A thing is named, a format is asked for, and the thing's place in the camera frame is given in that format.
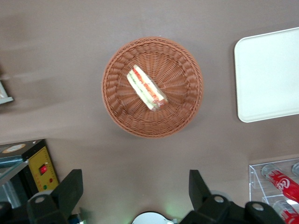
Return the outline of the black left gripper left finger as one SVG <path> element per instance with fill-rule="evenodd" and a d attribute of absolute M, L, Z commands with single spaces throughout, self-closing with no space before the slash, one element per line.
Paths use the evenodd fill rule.
<path fill-rule="evenodd" d="M 67 224 L 83 195 L 81 169 L 72 170 L 50 194 L 38 194 L 27 204 L 31 224 Z"/>

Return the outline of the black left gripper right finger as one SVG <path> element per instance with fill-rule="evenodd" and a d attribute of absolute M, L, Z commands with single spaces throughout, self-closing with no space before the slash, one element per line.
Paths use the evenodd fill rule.
<path fill-rule="evenodd" d="M 212 194 L 198 170 L 189 172 L 189 197 L 193 206 L 182 224 L 283 224 L 269 205 L 248 202 L 240 207 L 226 197 Z"/>

